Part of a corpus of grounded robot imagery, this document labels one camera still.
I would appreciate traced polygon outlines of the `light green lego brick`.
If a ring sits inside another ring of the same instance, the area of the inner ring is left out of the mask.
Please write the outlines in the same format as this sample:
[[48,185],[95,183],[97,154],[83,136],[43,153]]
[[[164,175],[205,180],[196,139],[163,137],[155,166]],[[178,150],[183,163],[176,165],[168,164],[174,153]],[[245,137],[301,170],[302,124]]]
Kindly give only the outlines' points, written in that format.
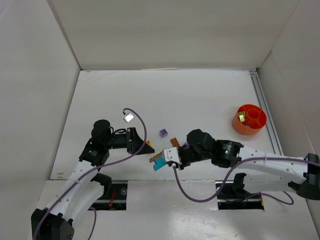
[[244,122],[246,120],[246,112],[245,111],[238,112],[237,117],[241,123]]

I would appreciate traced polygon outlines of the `orange divided round container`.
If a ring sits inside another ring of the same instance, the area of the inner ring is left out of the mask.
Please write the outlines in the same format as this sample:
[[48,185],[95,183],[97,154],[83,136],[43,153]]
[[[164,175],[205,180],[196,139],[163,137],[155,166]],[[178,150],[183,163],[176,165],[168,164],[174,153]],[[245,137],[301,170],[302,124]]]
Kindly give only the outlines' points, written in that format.
[[[239,121],[237,116],[239,112],[245,112],[244,122]],[[253,136],[267,124],[267,121],[267,115],[260,107],[253,104],[245,104],[238,108],[232,119],[232,125],[239,134]]]

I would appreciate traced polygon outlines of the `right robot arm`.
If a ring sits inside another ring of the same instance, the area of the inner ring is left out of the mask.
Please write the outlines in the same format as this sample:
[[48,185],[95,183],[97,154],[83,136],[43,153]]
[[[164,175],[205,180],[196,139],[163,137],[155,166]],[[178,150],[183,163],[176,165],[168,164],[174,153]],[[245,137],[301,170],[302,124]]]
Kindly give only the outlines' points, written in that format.
[[244,199],[263,191],[293,192],[307,200],[320,199],[320,158],[309,153],[305,157],[286,157],[267,153],[240,142],[217,139],[200,129],[186,136],[187,145],[178,147],[178,169],[209,160],[212,165],[228,169],[226,177],[239,170],[230,185],[220,190]]

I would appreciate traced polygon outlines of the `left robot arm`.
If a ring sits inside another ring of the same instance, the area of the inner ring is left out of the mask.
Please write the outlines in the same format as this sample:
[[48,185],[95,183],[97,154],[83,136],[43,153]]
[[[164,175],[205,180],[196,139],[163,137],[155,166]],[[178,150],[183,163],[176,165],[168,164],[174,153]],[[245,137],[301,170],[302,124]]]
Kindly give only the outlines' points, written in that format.
[[75,233],[74,222],[112,187],[111,177],[100,173],[101,168],[109,166],[110,150],[127,150],[129,155],[125,160],[155,153],[146,141],[146,138],[140,138],[134,127],[118,132],[113,130],[109,121],[96,121],[91,137],[61,192],[44,209],[37,208],[32,213],[32,238],[71,240]]

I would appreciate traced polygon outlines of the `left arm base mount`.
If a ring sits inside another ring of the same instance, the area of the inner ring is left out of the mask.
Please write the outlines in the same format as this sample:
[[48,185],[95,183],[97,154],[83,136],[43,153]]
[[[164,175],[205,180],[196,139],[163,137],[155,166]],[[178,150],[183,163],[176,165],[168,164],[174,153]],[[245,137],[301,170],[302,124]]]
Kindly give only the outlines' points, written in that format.
[[127,209],[127,180],[112,180],[110,176],[98,173],[92,180],[104,187],[100,198],[91,204],[97,211],[125,211]]

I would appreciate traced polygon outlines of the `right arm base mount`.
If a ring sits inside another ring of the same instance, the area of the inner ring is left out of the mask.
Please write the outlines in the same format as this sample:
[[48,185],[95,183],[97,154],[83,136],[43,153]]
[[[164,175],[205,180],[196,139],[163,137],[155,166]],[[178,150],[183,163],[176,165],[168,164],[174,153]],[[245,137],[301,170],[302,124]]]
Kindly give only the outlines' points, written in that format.
[[217,196],[219,210],[264,210],[262,197],[244,189],[246,173],[237,173],[233,182],[226,182]]

